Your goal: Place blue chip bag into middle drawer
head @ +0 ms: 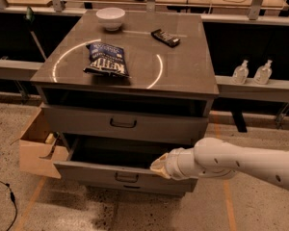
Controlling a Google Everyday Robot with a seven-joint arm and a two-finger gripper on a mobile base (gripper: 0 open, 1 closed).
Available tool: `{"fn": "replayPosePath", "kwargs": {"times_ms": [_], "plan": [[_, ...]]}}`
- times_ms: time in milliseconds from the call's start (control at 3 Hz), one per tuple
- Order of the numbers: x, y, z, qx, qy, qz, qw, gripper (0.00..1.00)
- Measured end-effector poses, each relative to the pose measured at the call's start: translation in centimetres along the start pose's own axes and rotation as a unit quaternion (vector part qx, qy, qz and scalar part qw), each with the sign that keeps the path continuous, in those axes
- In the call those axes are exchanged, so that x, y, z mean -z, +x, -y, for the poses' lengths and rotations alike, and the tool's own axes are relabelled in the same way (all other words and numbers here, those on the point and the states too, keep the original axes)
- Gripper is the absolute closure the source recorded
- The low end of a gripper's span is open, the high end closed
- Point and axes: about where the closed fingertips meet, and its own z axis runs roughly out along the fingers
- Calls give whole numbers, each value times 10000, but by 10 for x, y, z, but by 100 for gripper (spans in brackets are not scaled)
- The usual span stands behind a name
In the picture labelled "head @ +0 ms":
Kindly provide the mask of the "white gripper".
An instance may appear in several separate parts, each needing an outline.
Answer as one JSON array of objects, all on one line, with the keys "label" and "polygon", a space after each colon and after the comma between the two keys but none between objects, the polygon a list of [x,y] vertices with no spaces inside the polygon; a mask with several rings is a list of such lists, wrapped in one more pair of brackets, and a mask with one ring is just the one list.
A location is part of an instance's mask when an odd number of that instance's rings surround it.
[{"label": "white gripper", "polygon": [[192,148],[178,148],[165,153],[151,164],[150,170],[165,179],[185,180],[197,177],[197,164]]}]

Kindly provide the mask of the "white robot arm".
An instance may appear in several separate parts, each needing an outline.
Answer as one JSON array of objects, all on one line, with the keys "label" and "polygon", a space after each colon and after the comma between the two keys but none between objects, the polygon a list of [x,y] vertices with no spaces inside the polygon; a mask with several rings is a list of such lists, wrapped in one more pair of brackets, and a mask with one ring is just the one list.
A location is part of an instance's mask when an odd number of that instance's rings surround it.
[{"label": "white robot arm", "polygon": [[242,147],[204,138],[163,154],[150,170],[166,179],[231,178],[242,172],[289,191],[289,151]]}]

